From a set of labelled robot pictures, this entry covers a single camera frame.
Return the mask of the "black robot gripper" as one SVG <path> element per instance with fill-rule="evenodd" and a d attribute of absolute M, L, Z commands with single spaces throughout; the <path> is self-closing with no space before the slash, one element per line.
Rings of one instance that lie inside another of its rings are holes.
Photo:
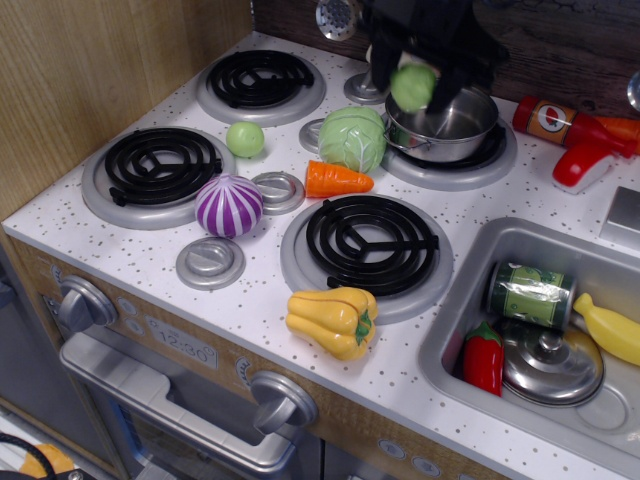
<path fill-rule="evenodd" d="M 371 79 L 379 91 L 404 52 L 436 73 L 427 112 L 440 113 L 465 88 L 491 89 L 506 47 L 479 23 L 471 1 L 365 1 L 363 22 L 371 42 Z"/>

